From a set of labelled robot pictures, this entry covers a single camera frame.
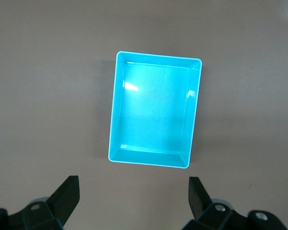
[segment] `blue tray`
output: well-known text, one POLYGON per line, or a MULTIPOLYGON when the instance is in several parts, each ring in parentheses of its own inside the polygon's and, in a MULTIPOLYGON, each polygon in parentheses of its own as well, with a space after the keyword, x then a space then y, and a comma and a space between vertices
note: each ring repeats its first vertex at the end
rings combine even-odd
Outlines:
POLYGON ((109 160, 187 168, 201 69, 196 58, 119 52, 109 160))

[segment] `gray floor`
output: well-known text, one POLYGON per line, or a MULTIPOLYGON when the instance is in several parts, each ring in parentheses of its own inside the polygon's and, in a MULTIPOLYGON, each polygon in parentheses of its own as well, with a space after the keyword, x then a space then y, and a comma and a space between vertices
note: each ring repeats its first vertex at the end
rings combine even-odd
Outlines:
POLYGON ((181 229, 189 176, 288 227, 288 0, 0 1, 0 207, 69 175, 66 230, 181 229), (108 160, 120 50, 203 61, 188 169, 108 160))

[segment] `silver bolt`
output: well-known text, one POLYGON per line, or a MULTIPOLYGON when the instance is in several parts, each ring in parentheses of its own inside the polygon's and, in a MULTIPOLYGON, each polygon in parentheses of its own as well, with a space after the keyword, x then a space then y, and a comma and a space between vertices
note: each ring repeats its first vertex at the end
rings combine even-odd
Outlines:
POLYGON ((261 220, 268 220, 268 217, 262 212, 256 212, 256 217, 261 220))
POLYGON ((37 210, 37 209, 39 209, 39 207, 40 207, 40 205, 33 205, 32 207, 31 207, 31 210, 33 211, 33 210, 37 210))
POLYGON ((223 205, 216 205, 216 210, 218 210, 219 212, 225 212, 226 208, 223 205))

